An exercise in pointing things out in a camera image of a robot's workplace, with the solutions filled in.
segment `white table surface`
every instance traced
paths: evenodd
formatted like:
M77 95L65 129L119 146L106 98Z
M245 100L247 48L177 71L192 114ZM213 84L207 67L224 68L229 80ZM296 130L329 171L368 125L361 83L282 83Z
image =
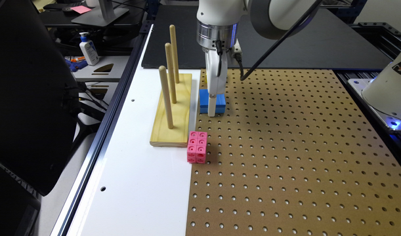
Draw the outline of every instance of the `white table surface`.
M185 148L149 144L161 84L158 71L143 69L141 61L68 235L185 234L192 165ZM193 78L189 129L194 130L200 70L180 73Z

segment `wooden peg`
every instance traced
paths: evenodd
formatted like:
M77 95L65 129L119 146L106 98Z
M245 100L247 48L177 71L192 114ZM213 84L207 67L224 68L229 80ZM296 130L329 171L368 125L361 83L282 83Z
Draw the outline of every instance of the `wooden peg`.
M173 53L170 43L165 44L165 55L167 57L167 67L169 76L169 87L171 93L171 102L173 104L177 103L177 95L175 92L175 82L174 82L174 67L173 67Z
M161 78L163 103L165 105L165 114L167 115L168 128L172 129L174 128L173 113L171 111L171 102L169 101L167 69L165 68L165 66L159 67L159 77Z
M173 48L173 64L174 64L174 78L175 83L180 83L179 75L179 57L177 55L177 37L175 35L175 26L169 26L169 35L171 37L171 46Z

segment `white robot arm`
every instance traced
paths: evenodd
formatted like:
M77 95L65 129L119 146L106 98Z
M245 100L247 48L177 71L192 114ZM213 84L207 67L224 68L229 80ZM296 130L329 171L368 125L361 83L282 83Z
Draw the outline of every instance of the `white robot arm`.
M362 91L371 107L401 120L401 53Z
M215 116L216 97L225 92L228 58L237 42L238 22L250 14L255 30L269 39L279 39L300 19L315 0L199 0L197 41L206 59L208 116ZM297 33L308 22L304 22Z

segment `black cable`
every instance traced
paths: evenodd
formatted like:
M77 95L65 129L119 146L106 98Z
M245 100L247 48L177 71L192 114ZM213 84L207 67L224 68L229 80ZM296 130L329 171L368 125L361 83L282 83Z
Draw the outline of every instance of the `black cable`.
M89 99L89 98L84 98L84 97L72 97L72 98L79 98L88 102L92 102L94 103L97 107L103 109L104 111L106 111L107 109L105 107L103 107L99 102L93 100L93 99Z
M312 6L300 17L300 19L298 21L296 21L296 23L284 34L284 36L282 36L280 39L278 39L268 50L267 52L265 52L259 60L257 60L257 62L249 69L249 71L247 71L247 73L241 77L241 81L244 81L245 79L248 78L249 75L251 75L251 73L253 73L253 71L255 69L257 69L257 67L261 64L261 62L263 62L270 53L272 53L274 51L274 49L276 49L283 41L285 41L285 39L287 37L289 37L294 30L296 30L303 22L304 20L306 20L311 13L320 6L321 2L323 0L316 0Z
M238 62L238 65L240 65L240 78L242 78L244 76L244 68L242 66L242 57L241 54L237 53L235 54L235 60Z
M144 10L146 13L149 13L146 9L144 9L144 8L142 8L142 7L137 7L137 6L133 6L133 5L125 4L125 3L120 3L120 2L117 2L117 1L113 1L113 0L109 0L109 1L112 2L112 3L118 3L118 4L120 4L120 5L125 5L125 6L128 6L128 7L134 7L134 8L137 8L137 9L142 9L142 10Z
M94 98L92 98L91 97L91 95L89 95L88 94L88 92L85 90L85 89L83 89L83 88L79 88L79 87L68 87L68 88L66 88L66 89L79 89L79 90L81 90L81 91L83 91L86 95L88 95L88 97L91 99L90 101L91 102L93 102L95 105L97 105L99 108L102 108L102 109L104 109L104 110L107 110L105 107L103 107L99 102L97 102ZM100 101L101 102L104 102L107 106L110 106L108 103L106 103L104 100L102 100L102 99L100 99Z
M222 68L222 42L220 40L216 41L216 52L219 55L219 63L218 63L218 74L217 77L221 76L221 68Z

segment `wooden base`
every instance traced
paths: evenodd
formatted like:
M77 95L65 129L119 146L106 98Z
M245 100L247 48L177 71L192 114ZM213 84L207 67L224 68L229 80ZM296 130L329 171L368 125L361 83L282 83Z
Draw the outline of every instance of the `wooden base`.
M180 83L175 85L177 103L171 104L174 128L167 126L167 116L163 103L163 95L159 97L154 127L150 137L150 145L154 147L187 147L188 118L190 115L190 94L192 90L192 74L179 74Z

